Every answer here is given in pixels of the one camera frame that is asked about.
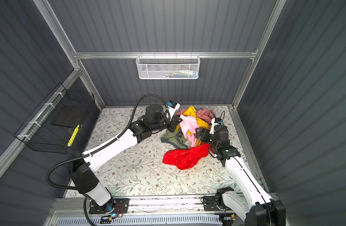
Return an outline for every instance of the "yellow cloth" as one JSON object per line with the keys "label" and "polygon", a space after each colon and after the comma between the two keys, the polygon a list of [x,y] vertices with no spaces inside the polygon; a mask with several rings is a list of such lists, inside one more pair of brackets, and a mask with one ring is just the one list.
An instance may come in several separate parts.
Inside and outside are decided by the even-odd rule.
{"label": "yellow cloth", "polygon": [[[202,120],[202,119],[200,119],[200,118],[197,118],[197,116],[196,116],[196,110],[194,109],[193,106],[190,106],[182,115],[184,115],[184,116],[189,116],[189,115],[191,115],[191,116],[195,117],[195,119],[197,120],[197,124],[198,124],[199,127],[202,127],[202,128],[204,128],[204,129],[209,129],[208,123],[206,123],[204,120]],[[177,132],[179,128],[180,128],[180,125],[178,125],[178,126],[176,127],[175,132]]]}

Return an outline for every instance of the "yellow connector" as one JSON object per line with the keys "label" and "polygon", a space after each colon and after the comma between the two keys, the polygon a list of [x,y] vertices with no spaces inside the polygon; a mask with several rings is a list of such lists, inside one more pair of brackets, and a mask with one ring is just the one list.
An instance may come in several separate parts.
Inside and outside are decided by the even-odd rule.
{"label": "yellow connector", "polygon": [[67,143],[67,147],[71,147],[72,142],[74,142],[74,140],[75,140],[77,132],[79,132],[79,128],[80,128],[80,125],[77,125],[74,132],[71,135],[69,142]]}

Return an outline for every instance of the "floral pattern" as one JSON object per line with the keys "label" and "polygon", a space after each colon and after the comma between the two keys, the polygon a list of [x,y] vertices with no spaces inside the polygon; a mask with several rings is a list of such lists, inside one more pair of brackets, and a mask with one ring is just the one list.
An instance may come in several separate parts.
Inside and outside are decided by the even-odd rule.
{"label": "floral pattern", "polygon": [[[238,149],[249,168],[228,107],[194,107],[196,110],[203,107],[208,110],[214,109],[217,116],[225,111],[224,124],[229,130],[230,143]],[[132,109],[131,107],[103,109],[86,149],[89,150],[122,131],[128,123]],[[135,119],[144,112],[144,107],[138,108]],[[176,166],[162,163],[164,154],[174,149],[168,143],[161,143],[160,137],[164,133],[165,130],[122,151],[95,172],[113,196],[207,194],[215,193],[217,188],[227,186],[239,189],[232,175],[220,161],[209,155],[187,170],[179,170]],[[68,190],[65,197],[83,196],[77,191]]]}

